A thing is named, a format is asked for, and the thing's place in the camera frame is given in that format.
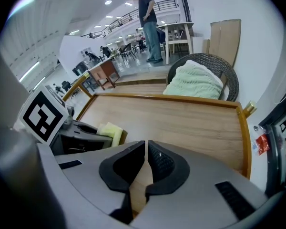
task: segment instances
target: green towel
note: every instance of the green towel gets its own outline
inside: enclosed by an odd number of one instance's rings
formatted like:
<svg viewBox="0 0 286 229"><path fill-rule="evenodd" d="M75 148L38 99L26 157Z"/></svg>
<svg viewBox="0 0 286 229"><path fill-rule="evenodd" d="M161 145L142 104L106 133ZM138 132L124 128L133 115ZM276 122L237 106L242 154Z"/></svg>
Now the green towel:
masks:
<svg viewBox="0 0 286 229"><path fill-rule="evenodd" d="M223 84L205 66L188 60L176 70L176 75L163 94L219 99Z"/></svg>

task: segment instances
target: ceiling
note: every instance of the ceiling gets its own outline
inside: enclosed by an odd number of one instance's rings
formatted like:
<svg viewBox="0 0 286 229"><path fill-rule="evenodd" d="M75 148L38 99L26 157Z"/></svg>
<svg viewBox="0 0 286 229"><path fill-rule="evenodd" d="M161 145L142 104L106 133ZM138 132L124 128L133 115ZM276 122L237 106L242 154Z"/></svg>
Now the ceiling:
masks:
<svg viewBox="0 0 286 229"><path fill-rule="evenodd" d="M58 66L56 55L66 33L80 30L83 35L99 22L114 21L103 20L109 13L116 17L136 9L124 5L130 0L112 0L110 5L105 1L35 0L8 19L0 36L0 53L6 64L20 79L40 62L21 82L28 91Z"/></svg>

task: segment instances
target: fluorescent light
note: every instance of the fluorescent light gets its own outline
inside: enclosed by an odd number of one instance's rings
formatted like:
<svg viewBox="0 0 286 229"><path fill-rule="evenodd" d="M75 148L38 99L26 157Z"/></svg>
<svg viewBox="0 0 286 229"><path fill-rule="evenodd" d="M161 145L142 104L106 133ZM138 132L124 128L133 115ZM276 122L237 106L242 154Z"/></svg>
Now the fluorescent light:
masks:
<svg viewBox="0 0 286 229"><path fill-rule="evenodd" d="M15 6L13 7L13 9L11 10L8 19L17 11L19 11L20 9L22 9L24 6L30 4L31 2L34 2L35 0L19 0Z"/></svg>
<svg viewBox="0 0 286 229"><path fill-rule="evenodd" d="M46 79L46 77L43 77L43 78L40 80L40 82L38 82L38 84L33 88L33 90L35 90L35 89L40 85L40 83L41 83L44 79Z"/></svg>
<svg viewBox="0 0 286 229"><path fill-rule="evenodd" d="M39 64L39 61L37 61L24 75L20 78L19 82L21 82L27 75L30 73L37 65Z"/></svg>
<svg viewBox="0 0 286 229"><path fill-rule="evenodd" d="M75 33L79 32L79 31L80 31L80 30L72 31L72 32L70 32L70 35L71 35L71 34L75 34Z"/></svg>

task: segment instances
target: yellow sponge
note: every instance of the yellow sponge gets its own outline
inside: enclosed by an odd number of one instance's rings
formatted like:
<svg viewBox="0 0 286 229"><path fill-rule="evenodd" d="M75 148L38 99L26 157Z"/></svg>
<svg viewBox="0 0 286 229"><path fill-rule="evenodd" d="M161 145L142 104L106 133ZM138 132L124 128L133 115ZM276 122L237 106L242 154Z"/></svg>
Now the yellow sponge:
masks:
<svg viewBox="0 0 286 229"><path fill-rule="evenodd" d="M123 129L108 122L106 125L100 124L97 134L106 135L112 137L111 147L118 146L122 136Z"/></svg>

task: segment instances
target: wicker chair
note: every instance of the wicker chair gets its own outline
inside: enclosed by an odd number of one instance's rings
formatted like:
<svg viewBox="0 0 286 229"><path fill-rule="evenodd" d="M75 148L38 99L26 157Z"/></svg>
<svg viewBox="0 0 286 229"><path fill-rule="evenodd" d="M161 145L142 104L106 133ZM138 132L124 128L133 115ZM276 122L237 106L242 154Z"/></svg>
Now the wicker chair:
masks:
<svg viewBox="0 0 286 229"><path fill-rule="evenodd" d="M222 73L224 73L224 75L227 78L227 85L229 86L230 90L227 101L235 101L237 99L239 85L238 85L238 78L234 69L227 61L223 60L222 58L207 53L190 54L176 61L168 72L166 78L167 85L172 81L172 79L176 75L176 69L184 65L186 61L189 59L201 65L204 65L219 78L222 76Z"/></svg>

